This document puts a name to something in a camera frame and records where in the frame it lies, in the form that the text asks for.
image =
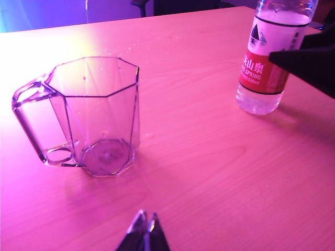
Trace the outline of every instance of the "table surface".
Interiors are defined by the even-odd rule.
[[[139,209],[171,250],[334,250],[335,100],[290,76],[276,111],[243,112],[252,19],[238,7],[0,34],[2,250],[114,250]],[[89,55],[140,66],[141,146],[117,177],[44,165],[10,107]]]

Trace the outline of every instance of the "red label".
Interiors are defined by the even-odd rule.
[[[284,90],[288,72],[261,56],[247,50],[241,69],[240,83],[263,94],[279,94]]]

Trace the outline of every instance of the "bottle label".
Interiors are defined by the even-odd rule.
[[[298,49],[307,25],[283,25],[255,17],[241,69],[241,85],[257,93],[281,93],[288,72],[270,62],[269,54]]]

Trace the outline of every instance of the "purple wall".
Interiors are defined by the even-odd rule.
[[[153,0],[147,16],[153,15]],[[130,0],[88,0],[88,21],[140,17]],[[0,0],[0,32],[41,29],[86,23],[85,0]]]

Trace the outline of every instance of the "plastic bottle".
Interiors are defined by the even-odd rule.
[[[299,49],[317,0],[260,0],[244,56],[236,100],[242,110],[265,115],[282,98],[288,72],[269,61],[269,53]]]

